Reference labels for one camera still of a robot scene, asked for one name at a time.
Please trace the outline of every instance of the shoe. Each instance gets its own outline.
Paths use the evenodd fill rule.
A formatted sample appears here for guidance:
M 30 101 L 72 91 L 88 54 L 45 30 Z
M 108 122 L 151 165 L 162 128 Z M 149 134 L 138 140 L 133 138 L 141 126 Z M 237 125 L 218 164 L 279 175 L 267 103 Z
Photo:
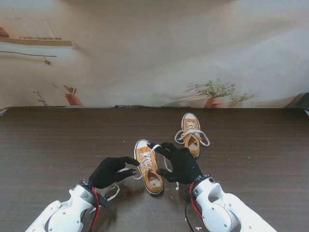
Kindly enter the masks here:
M 207 143 L 202 141 L 200 135 L 203 135 Z M 190 149 L 190 152 L 194 158 L 199 156 L 199 145 L 209 146 L 210 142 L 204 132 L 200 130 L 200 124 L 197 117 L 192 113 L 186 113 L 182 119 L 182 129 L 175 135 L 175 141 L 179 144 L 184 144 L 184 147 Z
M 140 162 L 138 170 L 143 178 L 145 187 L 151 196 L 159 196 L 163 191 L 163 181 L 160 175 L 156 173 L 158 165 L 155 159 L 156 145 L 152 149 L 147 146 L 148 141 L 139 140 L 134 149 L 134 158 Z

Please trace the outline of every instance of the red cable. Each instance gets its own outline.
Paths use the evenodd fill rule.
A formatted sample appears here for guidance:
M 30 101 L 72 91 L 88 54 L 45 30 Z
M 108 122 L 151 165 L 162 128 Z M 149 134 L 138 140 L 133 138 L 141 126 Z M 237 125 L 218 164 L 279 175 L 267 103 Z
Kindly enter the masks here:
M 194 183 L 195 183 L 195 182 L 193 181 L 192 184 L 191 184 L 191 186 L 190 186 L 190 190 L 189 190 L 190 195 L 192 194 L 192 188 L 193 188 Z M 201 215 L 200 211 L 197 209 L 197 207 L 196 207 L 196 205 L 195 205 L 195 203 L 194 203 L 194 201 L 193 201 L 193 198 L 191 197 L 190 199 L 191 199 L 191 202 L 192 202 L 192 205 L 193 205 L 195 211 L 198 213 L 198 215 L 199 215 L 201 218 L 203 218 L 203 216 Z
M 97 194 L 97 191 L 96 191 L 95 187 L 92 186 L 91 188 L 92 188 L 92 191 L 94 192 L 94 194 L 96 196 L 96 199 L 98 201 L 98 194 Z M 91 229 L 94 228 L 94 226 L 95 226 L 95 224 L 97 222 L 99 212 L 100 212 L 100 204 L 98 202 L 98 205 L 97 205 L 97 215 L 96 215 L 96 218 L 95 218 L 94 222 L 92 223 Z

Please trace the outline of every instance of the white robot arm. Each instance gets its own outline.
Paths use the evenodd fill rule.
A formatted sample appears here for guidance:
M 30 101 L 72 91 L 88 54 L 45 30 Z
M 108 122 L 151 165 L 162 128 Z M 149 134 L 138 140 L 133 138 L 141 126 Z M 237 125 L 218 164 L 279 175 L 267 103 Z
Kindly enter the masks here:
M 224 193 L 212 177 L 206 176 L 192 194 L 202 208 L 202 219 L 210 232 L 232 232 L 239 224 L 240 232 L 276 232 L 238 197 Z
M 51 203 L 26 232 L 80 232 L 83 228 L 81 213 L 96 205 L 96 198 L 85 182 L 76 184 L 69 193 L 71 198 L 68 201 Z

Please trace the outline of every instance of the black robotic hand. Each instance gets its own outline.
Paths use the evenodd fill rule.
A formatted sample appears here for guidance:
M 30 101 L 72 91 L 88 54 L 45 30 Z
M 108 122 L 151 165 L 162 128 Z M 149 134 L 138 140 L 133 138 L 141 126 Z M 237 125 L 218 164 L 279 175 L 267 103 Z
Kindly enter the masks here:
M 118 173 L 119 170 L 125 168 L 126 163 L 135 166 L 139 166 L 140 164 L 136 159 L 127 156 L 105 158 L 89 177 L 89 185 L 102 189 L 129 176 L 135 175 L 137 173 L 135 169 L 129 169 Z
M 173 172 L 165 169 L 158 169 L 156 172 L 169 182 L 179 182 L 187 185 L 191 184 L 198 176 L 203 176 L 188 148 L 178 149 L 174 144 L 162 143 L 155 151 L 169 159 L 173 166 Z

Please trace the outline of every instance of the shoelace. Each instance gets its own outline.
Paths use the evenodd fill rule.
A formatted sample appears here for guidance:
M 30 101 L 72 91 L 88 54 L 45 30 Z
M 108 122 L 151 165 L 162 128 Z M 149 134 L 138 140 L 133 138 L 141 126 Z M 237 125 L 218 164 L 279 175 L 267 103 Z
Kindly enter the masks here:
M 207 136 L 205 135 L 205 133 L 201 130 L 197 130 L 197 123 L 195 122 L 187 122 L 187 128 L 188 128 L 188 131 L 184 131 L 184 130 L 180 130 L 176 133 L 175 135 L 175 141 L 179 144 L 184 144 L 184 138 L 185 136 L 189 135 L 189 134 L 193 134 L 196 136 L 196 138 L 199 139 L 199 142 L 201 144 L 203 144 L 204 146 L 209 146 L 211 143 L 209 142 L 209 139 L 207 138 Z M 202 138 L 200 137 L 200 134 L 202 134 L 204 136 L 204 138 L 206 139 L 207 141 L 207 144 L 204 143 L 202 141 Z
M 141 179 L 146 171 L 148 171 L 148 170 L 150 170 L 150 169 L 153 169 L 153 164 L 152 164 L 152 160 L 151 160 L 151 153 L 153 153 L 153 151 L 154 151 L 157 147 L 159 147 L 159 146 L 161 146 L 161 145 L 156 144 L 149 152 L 144 152 L 144 153 L 139 154 L 139 156 L 141 156 L 141 159 L 142 159 L 142 161 L 141 161 L 140 164 L 139 164 L 139 168 L 145 168 L 145 170 L 144 170 L 144 172 L 140 175 L 140 177 L 134 177 L 134 176 L 132 176 L 134 179 L 136 179 L 136 180 Z M 128 168 L 123 168 L 123 169 L 119 170 L 118 173 L 123 172 L 123 171 L 125 171 L 125 170 L 128 170 Z M 118 193 L 119 193 L 119 191 L 120 191 L 120 187 L 119 187 L 116 183 L 113 183 L 113 184 L 117 187 L 117 192 L 116 192 L 113 196 L 109 197 L 109 198 L 107 199 L 108 201 L 111 201 L 112 199 L 114 199 L 114 198 L 118 195 Z M 96 209 L 96 208 L 92 209 L 89 213 L 91 214 L 92 212 L 95 211 L 95 209 Z
M 141 179 L 146 171 L 153 169 L 153 164 L 152 164 L 152 160 L 151 160 L 151 153 L 153 153 L 153 151 L 159 146 L 161 146 L 161 145 L 156 144 L 156 145 L 154 145 L 154 147 L 149 152 L 144 152 L 144 153 L 139 154 L 139 156 L 141 157 L 141 162 L 139 164 L 139 168 L 145 168 L 145 170 L 140 175 L 140 177 L 133 177 L 134 179 L 136 179 L 136 180 Z

